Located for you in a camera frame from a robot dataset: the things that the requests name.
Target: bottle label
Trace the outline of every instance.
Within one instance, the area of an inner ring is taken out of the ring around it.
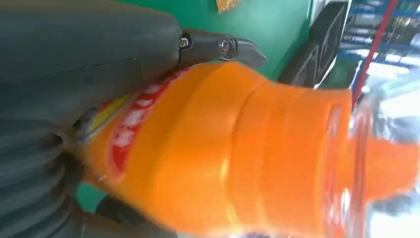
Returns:
[[[110,164],[115,175],[121,177],[124,174],[127,158],[133,146],[134,138],[141,130],[143,122],[151,113],[155,104],[164,92],[188,69],[179,71],[162,83],[153,84],[145,91],[137,95],[130,109],[125,112],[117,124],[110,140]]]

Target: green surface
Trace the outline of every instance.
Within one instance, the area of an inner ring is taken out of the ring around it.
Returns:
[[[242,0],[219,14],[216,0],[123,0],[169,12],[182,27],[201,28],[245,38],[267,56],[260,72],[277,79],[296,49],[307,39],[311,0]]]

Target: metal rack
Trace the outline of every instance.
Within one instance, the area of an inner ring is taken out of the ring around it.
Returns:
[[[352,83],[356,103],[371,62],[407,69],[420,66],[420,0],[354,0],[349,10],[338,59],[361,61]],[[357,21],[362,16],[366,21]]]

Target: orange object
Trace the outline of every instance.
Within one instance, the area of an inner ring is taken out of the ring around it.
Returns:
[[[357,174],[351,103],[349,90],[205,63],[120,101],[92,129],[85,154],[111,193],[168,228],[327,237],[342,225],[331,211],[341,213],[337,198]]]

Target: black plastic panel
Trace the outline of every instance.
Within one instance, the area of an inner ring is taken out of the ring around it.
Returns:
[[[278,77],[278,82],[304,87],[314,87],[318,69],[317,44],[306,42],[289,61]]]
[[[318,74],[320,83],[338,54],[348,2],[331,2],[320,13],[309,31],[309,41],[319,45]]]

